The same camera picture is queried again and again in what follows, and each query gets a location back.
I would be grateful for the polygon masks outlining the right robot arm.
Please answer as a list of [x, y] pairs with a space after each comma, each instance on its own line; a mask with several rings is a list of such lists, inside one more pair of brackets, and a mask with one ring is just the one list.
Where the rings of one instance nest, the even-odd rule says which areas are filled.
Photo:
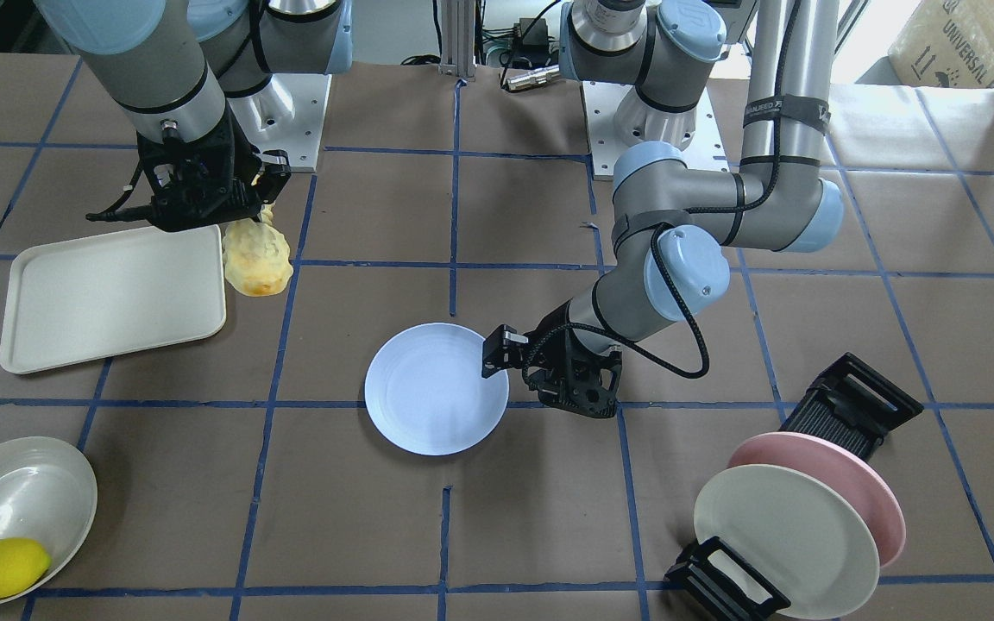
[[92, 223], [146, 221], [166, 232], [263, 223], [288, 184], [291, 156], [268, 148], [234, 106], [279, 74], [331, 75], [354, 58], [350, 1], [39, 1], [48, 27], [133, 123], [146, 181]]

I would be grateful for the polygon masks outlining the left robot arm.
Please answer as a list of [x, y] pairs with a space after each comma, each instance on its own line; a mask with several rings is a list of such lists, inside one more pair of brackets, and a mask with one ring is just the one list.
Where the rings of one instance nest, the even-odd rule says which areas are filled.
[[[758, 3], [737, 168], [695, 168], [677, 141], [635, 141], [613, 168], [615, 267], [525, 337], [493, 333], [485, 370], [500, 362], [497, 345], [516, 343], [507, 362], [541, 404], [608, 419], [618, 409], [620, 347], [642, 354], [644, 339], [686, 323], [701, 365], [655, 363], [682, 378], [706, 376], [695, 315], [729, 287], [723, 248], [811, 253], [843, 223], [840, 190], [818, 173], [837, 25], [836, 1]], [[727, 35], [705, 1], [572, 1], [563, 5], [561, 73], [626, 84], [646, 111], [688, 116]]]

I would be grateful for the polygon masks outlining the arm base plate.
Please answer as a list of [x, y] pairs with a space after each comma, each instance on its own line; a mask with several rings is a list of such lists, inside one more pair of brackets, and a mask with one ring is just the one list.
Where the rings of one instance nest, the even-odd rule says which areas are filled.
[[284, 150], [297, 173], [318, 169], [331, 75], [275, 73], [256, 93], [228, 102], [261, 152]]
[[631, 91], [630, 85], [582, 83], [593, 178], [611, 180], [618, 158], [648, 139], [667, 141], [682, 150], [683, 161], [691, 169], [728, 169], [728, 157], [706, 91], [694, 109], [676, 118], [655, 110], [643, 113], [639, 107], [642, 103]]

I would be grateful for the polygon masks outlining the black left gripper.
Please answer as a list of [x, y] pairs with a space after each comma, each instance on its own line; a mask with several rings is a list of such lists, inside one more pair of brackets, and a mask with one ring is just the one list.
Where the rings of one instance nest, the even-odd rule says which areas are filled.
[[618, 413], [622, 354], [610, 330], [569, 317], [570, 302], [542, 318], [527, 334], [522, 356], [525, 384], [541, 404], [592, 419]]

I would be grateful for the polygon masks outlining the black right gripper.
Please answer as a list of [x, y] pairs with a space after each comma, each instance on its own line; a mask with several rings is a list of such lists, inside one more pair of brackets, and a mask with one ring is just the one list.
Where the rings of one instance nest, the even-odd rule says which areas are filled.
[[137, 150], [153, 192], [145, 220], [166, 232], [259, 216], [292, 176], [288, 153], [253, 149], [229, 109], [205, 137], [161, 144], [138, 135]]

